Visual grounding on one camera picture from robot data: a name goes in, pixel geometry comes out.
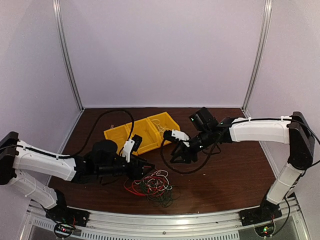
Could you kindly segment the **yellow three-compartment bin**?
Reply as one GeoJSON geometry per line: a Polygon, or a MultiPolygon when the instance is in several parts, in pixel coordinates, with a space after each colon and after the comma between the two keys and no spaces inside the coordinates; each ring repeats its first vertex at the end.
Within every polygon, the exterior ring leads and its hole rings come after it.
{"type": "Polygon", "coordinates": [[[179,131],[181,129],[167,112],[162,112],[137,120],[134,124],[126,123],[105,130],[103,132],[104,137],[117,144],[118,154],[129,137],[131,127],[133,127],[133,136],[139,135],[142,137],[142,143],[140,144],[137,152],[133,153],[136,156],[158,149],[161,146],[163,134],[166,130],[179,131]]]}

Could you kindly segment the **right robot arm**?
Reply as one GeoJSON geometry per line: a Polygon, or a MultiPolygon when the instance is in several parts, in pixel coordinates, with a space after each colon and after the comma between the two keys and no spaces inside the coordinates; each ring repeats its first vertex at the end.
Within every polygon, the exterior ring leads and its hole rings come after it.
{"type": "Polygon", "coordinates": [[[256,210],[261,221],[268,220],[276,212],[295,182],[315,165],[314,151],[318,138],[299,111],[277,118],[226,117],[218,122],[207,108],[202,107],[189,119],[199,132],[195,137],[179,130],[167,130],[163,134],[166,141],[176,143],[171,163],[196,162],[199,152],[222,143],[257,141],[289,145],[287,163],[256,210]]]}

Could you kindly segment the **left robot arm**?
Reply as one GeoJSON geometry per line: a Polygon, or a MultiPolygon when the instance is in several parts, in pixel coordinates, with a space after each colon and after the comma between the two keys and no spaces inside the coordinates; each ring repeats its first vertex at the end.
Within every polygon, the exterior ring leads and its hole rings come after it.
{"type": "Polygon", "coordinates": [[[112,140],[96,142],[85,156],[62,155],[45,151],[19,139],[17,132],[9,132],[0,141],[0,183],[14,186],[25,197],[38,202],[50,215],[61,222],[72,218],[64,194],[44,186],[28,171],[60,178],[64,181],[85,184],[94,178],[123,176],[141,180],[155,165],[133,155],[142,142],[135,135],[124,144],[121,154],[112,140]]]}

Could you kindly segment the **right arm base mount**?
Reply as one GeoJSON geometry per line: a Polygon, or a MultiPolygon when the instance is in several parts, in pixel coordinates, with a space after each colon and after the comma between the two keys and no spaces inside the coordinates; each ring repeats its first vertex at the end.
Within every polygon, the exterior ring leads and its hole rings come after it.
{"type": "Polygon", "coordinates": [[[266,207],[255,207],[244,209],[239,212],[239,217],[243,227],[253,225],[255,233],[259,237],[270,237],[275,232],[276,218],[282,217],[280,209],[274,211],[266,207]]]}

